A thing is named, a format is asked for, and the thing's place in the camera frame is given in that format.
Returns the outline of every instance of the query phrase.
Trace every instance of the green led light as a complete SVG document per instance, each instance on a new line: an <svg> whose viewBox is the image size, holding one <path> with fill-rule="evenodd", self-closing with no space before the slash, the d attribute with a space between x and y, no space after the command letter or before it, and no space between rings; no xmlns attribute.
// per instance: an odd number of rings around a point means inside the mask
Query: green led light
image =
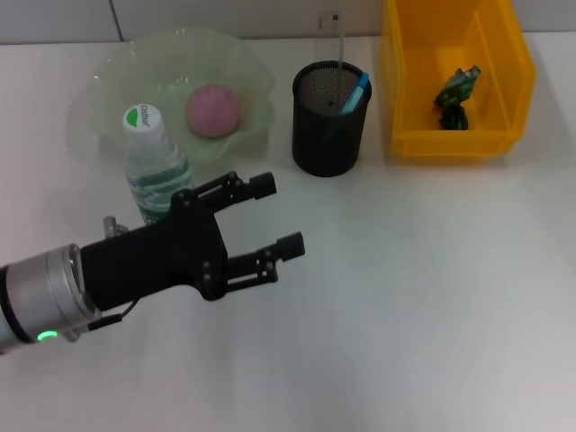
<svg viewBox="0 0 576 432"><path fill-rule="evenodd" d="M37 339L38 339L38 340L43 340L43 339L46 339L46 338L55 338L57 335L58 335L58 332L57 332L57 331L47 330L47 331L42 331L42 332L38 335Z"/></svg>

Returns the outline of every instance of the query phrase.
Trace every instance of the white bottle cap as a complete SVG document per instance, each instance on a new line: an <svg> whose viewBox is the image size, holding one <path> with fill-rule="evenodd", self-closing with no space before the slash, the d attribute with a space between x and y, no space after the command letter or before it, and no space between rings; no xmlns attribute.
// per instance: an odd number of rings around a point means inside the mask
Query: white bottle cap
<svg viewBox="0 0 576 432"><path fill-rule="evenodd" d="M166 142L162 114L155 106L145 103L132 106L124 113L122 124L128 140L134 146L152 149Z"/></svg>

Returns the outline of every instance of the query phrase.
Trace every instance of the blue pen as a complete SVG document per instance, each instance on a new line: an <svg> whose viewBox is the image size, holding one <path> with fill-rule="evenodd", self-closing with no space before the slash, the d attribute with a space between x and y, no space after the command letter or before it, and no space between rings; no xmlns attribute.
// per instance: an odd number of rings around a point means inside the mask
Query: blue pen
<svg viewBox="0 0 576 432"><path fill-rule="evenodd" d="M368 82L370 77L365 72L358 78L356 84L354 84L354 88L348 97L348 100L342 107L340 114L348 114L351 113L362 99L362 95L364 94L364 90L368 87Z"/></svg>

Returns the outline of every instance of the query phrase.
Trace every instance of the wall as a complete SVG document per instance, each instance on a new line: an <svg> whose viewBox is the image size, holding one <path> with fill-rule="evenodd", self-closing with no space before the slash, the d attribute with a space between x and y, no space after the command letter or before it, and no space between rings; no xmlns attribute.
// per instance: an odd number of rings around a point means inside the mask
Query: wall
<svg viewBox="0 0 576 432"><path fill-rule="evenodd" d="M0 43L118 41L176 26L245 38L313 36L317 11L346 10L347 33L378 34L382 0L0 0ZM525 31L576 31L572 0L513 0Z"/></svg>

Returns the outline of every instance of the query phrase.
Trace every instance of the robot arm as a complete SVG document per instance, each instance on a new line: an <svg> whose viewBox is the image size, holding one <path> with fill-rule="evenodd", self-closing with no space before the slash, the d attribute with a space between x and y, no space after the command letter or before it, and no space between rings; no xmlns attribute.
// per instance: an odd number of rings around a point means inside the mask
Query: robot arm
<svg viewBox="0 0 576 432"><path fill-rule="evenodd" d="M127 231L107 218L107 239L76 245L0 270L0 352L122 320L101 311L136 302L175 285L196 288L207 301L278 280L276 262L304 254L301 233L243 256L228 257L214 217L232 204L275 194L267 173L242 182L229 173L172 197L167 216Z"/></svg>

